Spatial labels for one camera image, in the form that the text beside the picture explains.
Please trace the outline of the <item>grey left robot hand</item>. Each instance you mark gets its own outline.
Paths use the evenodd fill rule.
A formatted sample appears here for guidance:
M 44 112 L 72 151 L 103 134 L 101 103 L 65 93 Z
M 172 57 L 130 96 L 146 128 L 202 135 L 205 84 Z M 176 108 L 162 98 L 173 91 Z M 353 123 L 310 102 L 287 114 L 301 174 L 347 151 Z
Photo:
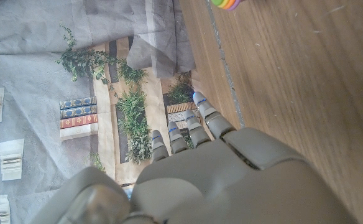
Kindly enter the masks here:
M 152 133 L 152 163 L 130 195 L 95 167 L 68 180 L 34 223 L 355 223 L 296 150 L 253 128 L 236 129 L 206 97 L 185 112 L 193 149 L 175 123 L 170 145 Z

